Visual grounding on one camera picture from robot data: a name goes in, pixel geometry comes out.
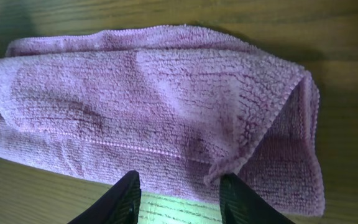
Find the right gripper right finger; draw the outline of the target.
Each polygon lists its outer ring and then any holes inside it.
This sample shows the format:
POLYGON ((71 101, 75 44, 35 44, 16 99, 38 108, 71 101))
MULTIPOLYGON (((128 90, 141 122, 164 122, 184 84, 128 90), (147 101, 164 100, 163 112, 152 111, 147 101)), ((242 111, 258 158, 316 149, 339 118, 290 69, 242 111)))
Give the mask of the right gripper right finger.
POLYGON ((223 224, 295 224, 233 173, 221 177, 219 207, 223 224))

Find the purple microfibre cloth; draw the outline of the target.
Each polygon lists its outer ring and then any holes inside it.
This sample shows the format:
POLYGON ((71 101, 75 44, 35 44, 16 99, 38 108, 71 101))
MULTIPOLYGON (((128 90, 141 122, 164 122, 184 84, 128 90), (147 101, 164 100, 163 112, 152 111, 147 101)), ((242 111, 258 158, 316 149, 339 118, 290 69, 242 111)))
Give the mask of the purple microfibre cloth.
POLYGON ((237 174, 283 213, 320 216, 319 91, 309 71, 193 26, 11 42, 0 58, 0 157, 216 203, 237 174))

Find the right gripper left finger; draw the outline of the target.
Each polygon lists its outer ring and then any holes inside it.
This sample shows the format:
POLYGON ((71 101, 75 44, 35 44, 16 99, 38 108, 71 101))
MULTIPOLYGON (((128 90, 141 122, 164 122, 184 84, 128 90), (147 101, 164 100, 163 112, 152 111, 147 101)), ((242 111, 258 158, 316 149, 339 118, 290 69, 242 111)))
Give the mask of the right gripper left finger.
POLYGON ((139 173, 131 170, 68 224, 138 224, 140 200, 139 173))

